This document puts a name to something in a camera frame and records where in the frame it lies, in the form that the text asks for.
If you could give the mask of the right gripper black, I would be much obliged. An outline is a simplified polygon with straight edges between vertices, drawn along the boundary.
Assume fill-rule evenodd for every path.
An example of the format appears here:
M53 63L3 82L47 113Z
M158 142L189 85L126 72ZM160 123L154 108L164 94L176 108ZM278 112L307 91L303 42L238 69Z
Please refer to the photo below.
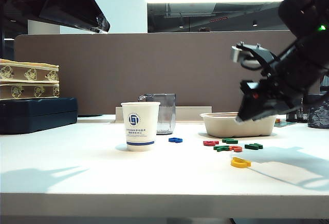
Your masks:
M242 80L242 102L236 122L259 120L299 109L306 94L306 62L282 61L269 66L243 61L243 68L261 71L257 82Z

